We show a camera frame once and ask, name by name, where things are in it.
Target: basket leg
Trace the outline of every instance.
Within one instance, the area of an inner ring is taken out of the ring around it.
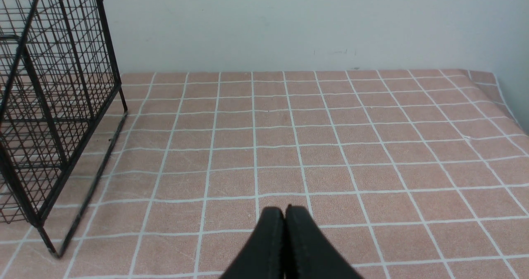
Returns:
[[[110,145],[108,146],[108,149],[107,149],[107,151],[105,153],[105,157],[103,158],[103,161],[102,161],[102,163],[101,163],[101,165],[100,165],[100,167],[98,169],[98,173],[96,173],[94,181],[92,182],[92,184],[90,186],[90,189],[89,189],[88,193],[86,194],[85,200],[83,201],[83,204],[81,204],[81,208],[79,209],[79,212],[77,212],[77,215],[76,215],[74,221],[72,222],[72,224],[70,226],[70,230],[68,230],[68,233],[66,234],[66,237],[64,237],[64,239],[62,240],[62,243],[61,243],[61,246],[59,247],[59,249],[57,250],[53,246],[53,243],[51,242],[48,234],[46,233],[46,230],[44,230],[44,226],[36,227],[36,230],[38,231],[38,233],[42,237],[42,240],[46,244],[46,247],[48,248],[48,251],[55,258],[61,258],[64,255],[64,253],[66,252],[66,248],[68,247],[68,244],[70,244],[70,241],[71,241],[72,237],[74,236],[75,231],[77,230],[77,227],[79,226],[79,223],[81,222],[81,218],[83,217],[83,215],[84,215],[84,213],[86,211],[86,208],[88,207],[88,204],[90,203],[90,200],[91,200],[92,196],[94,195],[96,187],[98,186],[98,183],[99,183],[99,181],[101,179],[102,172],[105,170],[105,166],[108,163],[108,159],[110,159],[110,155],[112,153],[112,150],[114,149],[114,146],[116,145],[117,138],[118,138],[119,134],[121,133],[121,130],[123,129],[123,125],[125,124],[125,120],[127,118],[127,115],[129,114],[129,112],[127,111],[127,105],[126,105],[126,102],[125,102],[125,98],[123,96],[123,91],[121,89],[119,89],[119,95],[121,96],[121,101],[123,102],[123,109],[124,109],[123,116],[121,117],[121,121],[119,121],[119,125],[117,126],[117,129],[114,132],[114,135],[112,136],[112,139],[110,141]]]

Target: white wall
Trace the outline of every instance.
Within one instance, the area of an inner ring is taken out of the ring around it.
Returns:
[[[497,74],[529,129],[529,0],[105,0],[105,6],[122,72],[484,70]]]

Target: black wire basket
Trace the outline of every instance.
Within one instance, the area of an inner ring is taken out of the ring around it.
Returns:
[[[127,116],[102,0],[1,0],[0,222],[26,220],[61,257]],[[123,117],[59,250],[53,204],[112,100]]]

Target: metal wire grid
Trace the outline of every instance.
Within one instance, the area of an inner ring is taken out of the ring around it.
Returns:
[[[33,0],[2,0],[0,36],[22,34]],[[18,40],[2,40],[2,93]],[[72,155],[116,88],[96,0],[38,0],[26,48],[0,117],[6,149],[33,209],[41,215],[50,190],[74,161]],[[45,105],[31,81],[34,68]],[[49,123],[45,113],[51,114]],[[0,179],[0,222],[24,219]]]

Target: white grid line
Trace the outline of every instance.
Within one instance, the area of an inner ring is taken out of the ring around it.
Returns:
[[[297,137],[296,124],[294,123],[294,116],[293,116],[292,107],[291,107],[291,99],[288,96],[288,88],[287,88],[287,81],[286,80],[287,80],[287,78],[285,76],[285,72],[283,72],[283,81],[285,83],[285,92],[287,94],[288,111],[289,111],[290,116],[291,116],[291,123],[292,123],[292,129],[293,129],[293,133],[294,133],[294,141],[296,142],[296,151],[297,151],[297,155],[298,155],[299,166],[301,166],[301,177],[302,177],[302,180],[303,180],[303,189],[305,190],[305,197],[307,199],[307,208],[308,208],[308,212],[310,213],[310,216],[314,216],[314,213],[312,211],[312,204],[310,203],[310,196],[308,196],[307,178],[305,176],[305,166],[303,165],[303,160],[301,158],[301,151],[299,149],[299,140],[298,140],[298,137]]]
[[[471,86],[471,87],[461,87],[461,89],[478,89],[474,86]],[[430,89],[428,91],[453,91],[453,90],[456,90],[456,88],[445,88],[445,89]],[[399,92],[399,93],[414,93],[414,92],[422,92],[422,90],[402,90],[402,91],[393,91],[393,92]],[[355,94],[380,94],[380,93],[389,93],[389,91],[376,91],[376,92],[358,92],[358,93],[355,93]],[[353,94],[353,93],[325,93],[323,92],[323,95],[326,96],[326,95],[350,95],[350,94]],[[319,96],[318,93],[309,93],[309,94],[289,94],[288,96]],[[219,99],[249,99],[251,98],[252,96],[220,96]],[[254,96],[255,98],[285,98],[287,97],[286,94],[270,94],[270,95],[255,95]],[[148,100],[180,100],[180,99],[184,99],[184,100],[202,100],[202,99],[206,99],[206,100],[214,100],[216,98],[207,98],[207,97],[203,97],[203,98],[186,98],[184,96],[180,97],[180,98],[149,98],[148,96],[146,96],[145,98],[130,98],[128,101],[143,101],[144,99],[148,99]]]
[[[352,109],[350,107],[342,107],[342,108],[330,108],[329,110],[349,110]],[[287,112],[288,110],[270,110],[269,112]],[[452,122],[471,122],[471,121],[482,121],[487,120],[488,118],[475,118],[475,119],[453,119]],[[497,116],[497,117],[491,117],[491,119],[510,119],[509,117],[505,116]],[[415,121],[412,122],[412,124],[422,124],[422,123],[448,123],[448,121]],[[376,122],[373,123],[374,125],[384,125],[384,124],[410,124],[409,122]],[[370,125],[369,123],[358,123],[358,124],[334,124],[336,126],[365,126]],[[325,124],[308,124],[308,125],[296,125],[297,128],[303,128],[303,127],[325,127],[330,125]],[[290,128],[291,126],[285,126],[285,125],[277,125],[277,126],[259,126],[256,127],[256,129],[275,129],[275,128]],[[240,127],[240,128],[220,128],[221,130],[250,130],[251,127]],[[212,129],[176,129],[175,132],[186,132],[186,131],[211,131]],[[153,132],[171,132],[171,130],[163,130],[163,129],[142,129],[142,128],[136,128],[136,129],[129,129],[129,130],[123,130],[121,133],[125,132],[136,132],[136,131],[153,131]],[[102,134],[113,134],[113,132],[97,132],[94,135],[102,135]]]
[[[336,131],[336,126],[334,125],[333,119],[331,117],[331,112],[329,112],[329,109],[327,108],[327,102],[325,101],[325,98],[323,98],[323,91],[322,91],[321,86],[319,85],[318,75],[316,74],[316,72],[314,72],[314,77],[316,78],[316,84],[318,85],[319,92],[322,95],[323,104],[325,105],[325,108],[327,110],[327,116],[328,116],[329,121],[331,123],[332,129],[333,129],[333,132],[334,132],[334,137],[336,138],[336,141],[338,142],[338,147],[340,148],[340,153],[342,154],[342,159],[347,164],[349,162],[349,160],[347,160],[346,153],[343,151],[342,144],[340,143],[340,137],[338,135],[338,132]],[[358,189],[357,183],[355,181],[355,176],[353,175],[353,171],[352,171],[350,165],[347,165],[347,170],[349,172],[349,177],[351,178],[351,181],[353,183],[353,187],[355,188],[355,191],[358,191],[359,189]],[[367,211],[365,210],[365,206],[364,206],[364,203],[362,201],[362,197],[361,197],[360,194],[357,194],[357,199],[358,199],[359,205],[360,205],[360,207],[362,209],[362,213],[364,215],[365,222],[368,225],[369,234],[371,234],[371,237],[373,239],[374,246],[376,248],[376,252],[378,254],[380,262],[382,263],[382,268],[384,269],[384,273],[386,274],[386,278],[390,279],[391,276],[389,275],[388,268],[385,265],[384,255],[382,255],[382,250],[380,249],[380,245],[378,244],[378,240],[376,239],[376,235],[374,234],[373,227],[370,225],[371,221],[369,219],[369,215],[367,214]]]
[[[513,260],[516,258],[527,258],[529,255],[522,254],[522,255],[508,255],[506,256],[507,259]],[[446,262],[473,262],[476,260],[500,260],[501,257],[499,256],[474,256],[474,257],[464,257],[464,258],[447,258]],[[402,265],[421,265],[421,264],[434,264],[443,262],[442,260],[410,260],[406,262],[385,262],[382,264],[381,262],[367,262],[364,264],[351,264],[353,268],[361,268],[361,267],[375,267],[375,266],[402,266]],[[221,275],[224,272],[222,271],[211,271],[211,272],[201,272],[198,275]],[[181,274],[169,274],[169,275],[134,275],[134,279],[148,279],[148,278],[159,278],[159,279],[171,279],[171,278],[181,278],[181,277],[190,277],[193,273],[181,273]],[[116,276],[97,276],[97,277],[74,277],[71,279],[124,279],[126,278],[123,275],[116,275]]]
[[[0,275],[0,279],[4,279],[5,275],[7,275],[7,271],[9,270],[9,268],[11,267],[11,264],[13,264],[13,261],[15,261],[15,258],[17,257],[17,255],[19,254],[20,252],[20,249],[22,248],[22,245],[28,241],[28,237],[30,235],[30,233],[32,232],[33,230],[33,227],[30,226],[30,228],[28,228],[28,230],[26,231],[26,234],[24,235],[24,237],[22,238],[22,240],[18,240],[16,241],[16,243],[19,243],[17,248],[15,249],[15,252],[13,252],[13,255],[11,255],[11,258],[9,259],[9,261],[7,262],[6,266],[4,267],[4,271],[2,272],[2,275]]]
[[[502,139],[502,138],[509,138],[514,136],[525,136],[525,134],[506,134],[504,136],[488,136],[486,138],[472,138],[474,141],[480,141],[480,140],[491,140],[491,139]],[[410,142],[454,142],[454,141],[466,141],[464,138],[461,139],[443,139],[443,140],[413,140],[413,141],[385,141],[385,144],[389,143],[410,143]],[[380,142],[346,142],[342,144],[338,143],[302,143],[299,144],[299,147],[317,147],[317,146],[323,146],[323,145],[380,145]],[[218,147],[213,148],[213,151],[217,150],[251,150],[251,149],[278,149],[278,148],[295,148],[297,145],[257,145],[255,147]],[[145,150],[145,151],[160,151],[164,152],[166,149],[158,149],[158,148],[145,148],[145,147],[134,147],[134,148],[125,148],[123,151],[135,151],[135,150]],[[186,148],[186,149],[168,149],[168,151],[171,152],[184,152],[184,151],[209,151],[209,148]],[[104,155],[104,152],[87,152],[83,153],[84,155]]]
[[[433,100],[431,98],[431,96],[428,94],[428,93],[425,93],[428,98],[430,98],[431,100]],[[444,113],[444,111],[442,111],[442,109],[440,107],[438,107],[438,110],[442,113],[442,115],[448,119],[446,113]],[[463,134],[459,131],[459,129],[457,129],[455,127],[455,125],[453,123],[450,123],[454,128],[455,130],[459,133],[459,135],[463,136]],[[470,144],[468,141],[466,142],[467,145],[474,151],[474,153],[480,158],[480,159],[483,159],[481,154],[478,153],[478,151],[476,151],[476,149],[474,149],[474,147],[472,146],[472,144]],[[431,147],[427,144],[427,143],[424,143],[427,148],[429,149],[429,151],[431,152],[431,154],[434,156],[435,160],[439,160],[437,155],[435,154],[435,152],[431,149]],[[493,172],[493,174],[495,175],[495,177],[499,180],[499,182],[501,184],[504,184],[500,179],[499,177],[496,175],[496,173],[493,171],[492,168],[490,168],[489,164],[486,162],[486,161],[483,161],[487,167],[491,170],[491,172]],[[454,187],[457,187],[457,185],[455,184],[455,182],[453,181],[452,177],[450,176],[450,174],[448,173],[448,171],[446,171],[446,169],[444,168],[444,166],[442,164],[439,163],[439,166],[441,167],[441,169],[444,171],[444,173],[446,174],[446,177],[448,177],[448,180],[450,181],[450,183],[454,186]],[[463,202],[465,202],[465,205],[467,206],[467,208],[469,209],[470,213],[472,214],[472,216],[474,216],[474,218],[478,218],[478,215],[476,214],[476,212],[474,211],[474,209],[472,208],[472,206],[470,205],[470,203],[468,202],[468,200],[465,198],[465,196],[463,195],[463,193],[461,192],[461,190],[459,189],[456,189],[457,193],[459,194],[459,196],[461,197],[461,199],[463,199]],[[504,256],[503,253],[501,252],[501,250],[499,249],[496,241],[492,238],[491,234],[488,232],[488,230],[485,228],[485,226],[483,225],[483,223],[481,221],[477,221],[478,222],[478,225],[480,226],[480,228],[483,230],[483,232],[485,233],[485,235],[487,236],[487,238],[491,241],[493,247],[495,248],[495,250],[497,251],[497,253],[500,255],[500,256]],[[514,271],[514,269],[512,268],[512,266],[510,265],[510,263],[505,259],[503,258],[503,261],[505,263],[505,265],[508,267],[508,269],[510,270],[510,272],[514,275],[514,277],[516,279],[519,279],[518,278],[518,275],[516,274],[516,272]]]
[[[355,90],[355,87],[353,86],[353,83],[352,81],[350,81],[350,84],[351,84],[351,87],[353,88],[353,90]],[[395,102],[397,102],[397,100],[395,99],[395,97],[393,96],[393,94],[391,94],[393,100]],[[367,116],[369,122],[372,122],[372,119],[371,117],[369,116],[367,110],[364,108],[364,111],[365,111],[365,115]],[[391,161],[391,164],[393,165],[393,169],[395,170],[395,172],[397,172],[397,175],[399,177],[399,180],[400,180],[400,183],[402,184],[402,186],[404,187],[404,190],[406,190],[406,193],[408,194],[408,197],[410,198],[413,206],[415,207],[415,211],[417,212],[419,218],[421,219],[421,223],[423,224],[424,228],[426,229],[427,233],[428,233],[428,236],[430,237],[434,247],[435,247],[435,250],[437,251],[439,257],[444,260],[444,256],[443,256],[443,253],[439,247],[439,245],[437,244],[437,241],[435,240],[435,237],[433,236],[433,234],[431,233],[431,230],[429,229],[427,223],[426,223],[426,220],[425,218],[423,217],[422,213],[421,213],[421,210],[419,209],[417,203],[415,202],[415,199],[413,198],[412,196],[412,193],[408,190],[408,187],[406,185],[406,182],[404,181],[402,175],[400,174],[400,171],[398,170],[397,168],[397,165],[395,164],[395,160],[393,160],[393,157],[391,156],[391,154],[389,153],[388,149],[386,148],[386,145],[384,144],[384,140],[382,140],[382,137],[380,136],[380,134],[378,133],[378,130],[376,130],[376,127],[374,125],[372,125],[372,128],[373,128],[373,131],[375,132],[376,134],[376,137],[378,137],[378,140],[380,141],[380,143],[382,144],[382,148],[384,149],[384,152],[386,153],[386,155],[388,156],[389,160]],[[450,267],[448,266],[448,264],[446,262],[443,263],[446,270],[448,271],[448,274],[450,275],[450,277],[452,279],[455,279],[454,275],[452,274],[452,270],[450,269]]]
[[[252,134],[253,134],[253,185],[255,192],[255,222],[259,221],[259,182],[257,174],[257,135],[255,134],[255,88],[252,77]]]
[[[219,73],[219,81],[217,85],[217,101],[215,103],[215,115],[213,116],[213,130],[211,132],[211,144],[210,144],[210,155],[207,162],[207,172],[206,172],[206,185],[204,187],[204,203],[202,204],[202,213],[200,215],[200,231],[198,232],[198,241],[195,255],[195,267],[193,279],[197,279],[198,274],[198,263],[200,262],[200,251],[202,249],[202,235],[204,231],[204,223],[206,222],[206,204],[207,204],[207,194],[210,186],[210,173],[211,173],[211,162],[213,159],[213,146],[215,143],[215,129],[217,127],[217,110],[219,109],[219,96],[221,94],[221,75]]]
[[[153,77],[152,77],[152,79],[151,79],[151,84],[149,85],[148,94],[151,92],[151,88],[153,88],[153,82],[155,81],[155,76],[156,76],[156,73],[153,74]],[[144,106],[144,104],[145,104],[146,101],[147,101],[147,99],[145,99],[145,100],[143,101],[143,103],[140,105],[140,109],[143,108],[143,106]],[[134,117],[134,121],[132,122],[131,128],[134,128],[134,125],[136,124],[137,121],[138,121],[138,116]],[[122,147],[122,148],[124,148],[125,145],[126,145],[126,143],[127,143],[127,141],[129,141],[130,134],[131,134],[130,132],[128,132],[128,133],[126,134],[126,137],[125,137],[125,140],[124,140],[124,142],[123,142],[123,147]],[[114,166],[113,166],[113,168],[112,168],[111,173],[115,172],[115,170],[116,170],[116,168],[117,168],[117,165],[118,165],[118,163],[119,163],[119,160],[121,159],[121,156],[122,156],[122,155],[123,155],[123,152],[120,152],[120,153],[118,154],[118,156],[117,156],[117,160],[116,160],[116,162],[114,162]],[[110,177],[109,177],[109,179],[108,179],[108,180],[106,181],[106,183],[105,183],[105,186],[104,186],[104,188],[103,188],[103,190],[102,190],[102,193],[101,193],[100,199],[98,200],[98,203],[102,202],[102,200],[103,200],[103,198],[104,198],[104,196],[105,196],[105,193],[106,193],[106,191],[107,191],[107,189],[108,189],[108,185],[109,185],[109,183],[110,183]],[[91,226],[92,222],[94,221],[94,218],[95,218],[97,212],[98,212],[98,207],[96,207],[96,208],[94,209],[94,212],[92,212],[92,215],[90,216],[90,219],[89,219],[88,224],[87,224],[87,226],[86,226],[86,228],[85,228],[85,232],[83,232],[82,237],[86,237],[88,231],[90,230],[90,226]],[[77,247],[75,247],[75,250],[74,250],[74,253],[72,254],[72,258],[71,258],[71,260],[70,260],[70,263],[68,264],[68,267],[67,267],[66,271],[64,272],[64,277],[63,277],[63,279],[67,279],[67,278],[70,276],[70,272],[71,272],[71,270],[72,270],[72,268],[73,268],[73,266],[74,266],[75,259],[76,259],[76,257],[77,257],[77,254],[79,253],[79,249],[81,249],[81,246],[82,246],[82,245],[83,245],[83,241],[80,241],[80,242],[77,244]]]
[[[335,191],[335,192],[309,192],[309,196],[341,196],[341,195],[357,195],[357,194],[388,194],[388,193],[406,193],[406,192],[442,192],[442,191],[456,191],[456,190],[480,190],[480,189],[498,189],[505,187],[529,187],[529,183],[525,184],[511,184],[511,185],[494,185],[494,186],[471,186],[471,187],[445,187],[445,188],[421,188],[421,189],[395,189],[395,190],[360,190],[360,191]],[[273,192],[257,194],[257,198],[266,198],[268,196],[306,196],[306,193],[297,192]],[[202,202],[204,200],[251,200],[255,196],[219,196],[219,197],[208,197],[208,198],[188,198],[183,200],[164,200],[164,199],[151,199],[151,198],[123,198],[121,200],[108,200],[106,202],[100,202],[90,204],[90,207],[107,205],[107,204],[119,204],[119,203],[137,203],[137,202],[156,202],[156,203],[191,203],[191,202]],[[79,204],[57,204],[55,207],[59,209],[66,209],[72,207],[80,207]]]
[[[449,223],[466,223],[476,221],[498,221],[498,220],[525,220],[529,219],[528,216],[508,216],[508,217],[482,217],[478,219],[450,219],[450,220],[427,220],[426,224],[449,224]],[[378,223],[351,223],[351,224],[324,224],[318,226],[321,229],[325,228],[357,228],[357,227],[386,227],[386,226],[414,226],[423,225],[422,221],[409,221],[409,222],[378,222]],[[203,231],[204,234],[224,234],[224,233],[243,233],[253,232],[253,229],[225,229],[225,230],[210,230]],[[108,239],[108,238],[121,238],[121,237],[137,237],[139,232],[124,232],[121,234],[104,234],[101,236],[88,236],[88,237],[74,237],[72,241],[81,240],[94,240],[94,239]],[[181,237],[181,236],[198,236],[199,232],[144,232],[144,236],[165,236],[165,237]],[[58,243],[60,239],[51,239],[53,243]],[[22,239],[22,240],[11,240],[11,241],[0,241],[0,245],[11,245],[15,243],[41,243],[42,239]]]
[[[186,85],[187,85],[188,78],[189,78],[189,74],[186,74],[186,80],[185,80],[184,85],[183,85],[182,96],[186,93]],[[134,268],[136,267],[136,261],[138,260],[138,253],[140,252],[140,246],[141,246],[141,242],[142,242],[142,239],[143,239],[143,232],[145,232],[145,228],[147,227],[147,222],[149,220],[149,215],[150,215],[151,209],[153,207],[153,200],[156,197],[158,186],[160,185],[160,179],[162,177],[162,174],[164,173],[164,168],[165,168],[167,156],[169,154],[169,147],[171,145],[172,136],[174,134],[174,129],[176,128],[176,124],[178,122],[178,117],[180,115],[180,109],[182,108],[182,102],[183,102],[183,100],[180,100],[180,103],[178,104],[178,110],[177,110],[176,116],[174,117],[174,122],[172,124],[172,131],[171,131],[171,133],[169,135],[169,139],[168,139],[167,144],[166,144],[166,149],[164,151],[164,156],[162,157],[162,162],[160,164],[160,168],[158,169],[158,174],[157,174],[157,177],[156,177],[155,186],[153,187],[153,192],[151,193],[151,198],[150,198],[149,203],[147,205],[147,210],[145,212],[145,216],[143,217],[143,222],[142,222],[142,225],[141,225],[140,234],[138,236],[138,242],[136,243],[136,248],[134,249],[134,255],[132,256],[132,262],[131,262],[131,265],[130,265],[130,268],[129,268],[129,277],[132,277],[132,275],[134,274]]]
[[[377,94],[389,94],[389,92],[376,92]],[[355,93],[346,93],[345,95],[353,95],[355,97],[358,97],[357,94]],[[196,98],[196,100],[214,100],[214,98]],[[470,102],[456,102],[456,103],[437,103],[437,104],[409,104],[409,105],[401,105],[400,107],[433,107],[435,105],[440,105],[440,106],[453,106],[453,105],[467,105],[467,104],[486,104],[486,103],[490,103],[490,104],[495,104],[493,101],[489,101],[489,100],[477,100],[477,101],[470,101]],[[367,108],[399,108],[398,106],[395,106],[395,105],[368,105],[368,106],[365,106]],[[329,109],[332,111],[332,110],[353,110],[353,109],[356,109],[356,108],[362,108],[361,106],[349,106],[349,107],[329,107]],[[292,108],[291,110],[292,111],[315,111],[315,110],[324,110],[325,108],[323,107],[312,107],[312,108]],[[255,112],[262,112],[262,113],[267,113],[267,112],[280,112],[280,111],[288,111],[289,109],[287,108],[278,108],[278,109],[275,109],[275,110],[271,110],[271,109],[263,109],[263,110],[255,110]],[[246,110],[246,111],[217,111],[217,113],[230,113],[230,114],[234,114],[234,113],[250,113],[251,111],[250,110]],[[183,112],[183,113],[180,113],[181,115],[196,115],[196,114],[214,114],[215,112],[214,111],[189,111],[189,112]],[[156,116],[156,115],[175,115],[176,112],[153,112],[153,113],[142,113],[141,111],[138,110],[138,112],[132,112],[130,113],[130,115],[132,116]],[[105,115],[106,117],[120,117],[119,114],[111,114],[111,113],[107,113]]]
[[[464,74],[451,74],[447,77],[467,77],[466,75]],[[432,77],[415,77],[417,79],[422,79],[422,78],[438,78],[438,79],[442,79],[444,78],[443,76],[432,76]],[[410,77],[398,77],[398,78],[385,78],[387,80],[398,80],[398,79],[412,79],[412,76]],[[367,78],[367,79],[352,79],[352,81],[379,81],[380,79],[379,78]],[[254,80],[256,83],[283,83],[283,81],[263,81],[263,80]],[[292,82],[314,82],[315,80],[306,80],[306,81],[294,81],[294,80],[291,80],[291,79],[287,79],[286,81],[292,81]],[[320,82],[326,82],[326,81],[348,81],[347,79],[324,79],[324,80],[320,80]],[[250,80],[248,81],[221,81],[221,83],[249,83]],[[214,83],[217,83],[216,81],[202,81],[202,82],[199,82],[199,81],[190,81],[189,84],[214,84]],[[154,86],[158,86],[158,85],[183,85],[183,83],[154,83],[153,84]],[[143,83],[124,83],[123,84],[124,87],[137,87],[137,86],[148,86],[148,84],[143,84]]]

